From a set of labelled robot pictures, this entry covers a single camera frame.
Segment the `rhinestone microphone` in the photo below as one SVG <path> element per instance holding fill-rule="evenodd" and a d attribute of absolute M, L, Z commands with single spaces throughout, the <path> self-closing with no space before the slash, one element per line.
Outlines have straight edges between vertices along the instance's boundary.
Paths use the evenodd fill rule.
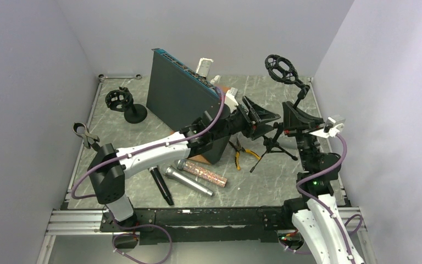
<path fill-rule="evenodd" d="M 219 187 L 224 188 L 227 183 L 227 179 L 186 159 L 180 159 L 175 161 L 175 164 L 179 170 L 188 172 L 201 179 L 204 179 L 210 183 L 213 183 Z"/>

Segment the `silver microphone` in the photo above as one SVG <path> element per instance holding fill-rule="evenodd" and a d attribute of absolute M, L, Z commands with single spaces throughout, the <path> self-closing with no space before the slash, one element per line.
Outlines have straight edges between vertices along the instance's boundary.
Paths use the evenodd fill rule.
<path fill-rule="evenodd" d="M 214 192 L 211 191 L 209 188 L 197 182 L 196 180 L 193 180 L 190 177 L 185 176 L 183 173 L 181 173 L 179 170 L 177 170 L 173 166 L 162 168 L 162 172 L 165 174 L 167 178 L 173 179 L 176 182 L 179 182 L 180 184 L 188 187 L 189 189 L 195 192 L 198 192 L 208 197 L 214 196 Z"/>

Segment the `black condenser microphone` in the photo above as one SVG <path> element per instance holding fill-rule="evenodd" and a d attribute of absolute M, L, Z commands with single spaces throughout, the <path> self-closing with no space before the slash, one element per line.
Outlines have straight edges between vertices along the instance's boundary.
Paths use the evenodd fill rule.
<path fill-rule="evenodd" d="M 167 202 L 169 206 L 173 206 L 173 198 L 172 195 L 163 179 L 163 176 L 161 172 L 159 171 L 158 167 L 151 167 L 148 169 L 151 176 L 153 177 L 153 180 L 155 181 L 163 199 Z"/>

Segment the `shock mount desk stand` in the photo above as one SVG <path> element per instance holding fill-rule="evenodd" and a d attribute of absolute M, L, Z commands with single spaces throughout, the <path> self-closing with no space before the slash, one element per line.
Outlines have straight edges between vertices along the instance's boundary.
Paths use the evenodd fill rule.
<path fill-rule="evenodd" d="M 124 119 L 130 124 L 138 124 L 147 117 L 145 106 L 134 103 L 134 98 L 127 87 L 119 86 L 105 96 L 105 103 L 110 110 L 122 112 Z"/>

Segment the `clip desk mic stand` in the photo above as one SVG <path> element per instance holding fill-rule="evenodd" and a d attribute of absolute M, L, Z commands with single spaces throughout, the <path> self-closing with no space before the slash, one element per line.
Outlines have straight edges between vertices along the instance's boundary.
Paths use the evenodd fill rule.
<path fill-rule="evenodd" d="M 76 136 L 82 139 L 83 146 L 86 149 L 93 149 L 96 152 L 100 150 L 100 138 L 92 134 L 85 123 L 74 123 L 72 130 Z"/>

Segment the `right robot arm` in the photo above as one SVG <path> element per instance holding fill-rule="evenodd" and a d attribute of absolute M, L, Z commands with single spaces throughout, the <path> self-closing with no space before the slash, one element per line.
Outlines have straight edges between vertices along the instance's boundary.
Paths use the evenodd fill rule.
<path fill-rule="evenodd" d="M 364 263 L 342 221 L 331 186 L 347 156 L 341 135 L 345 119 L 335 115 L 323 120 L 290 101 L 282 107 L 284 134 L 296 139 L 303 168 L 296 181 L 301 197 L 284 202 L 282 224 L 298 230 L 316 263 Z"/>

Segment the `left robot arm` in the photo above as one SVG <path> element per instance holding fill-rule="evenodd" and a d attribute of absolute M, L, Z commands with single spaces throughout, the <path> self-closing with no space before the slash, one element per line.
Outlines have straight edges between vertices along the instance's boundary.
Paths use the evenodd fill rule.
<path fill-rule="evenodd" d="M 125 181 L 141 171 L 151 171 L 158 183 L 163 183 L 159 166 L 209 151 L 215 141 L 241 133 L 255 140 L 273 130 L 271 122 L 280 115 L 243 97 L 243 105 L 231 112 L 220 102 L 209 107 L 190 125 L 171 135 L 146 144 L 114 148 L 112 144 L 100 147 L 92 160 L 87 175 L 95 191 L 97 202 L 107 207 L 114 224 L 123 231 L 135 226 L 136 213 L 125 193 Z"/>

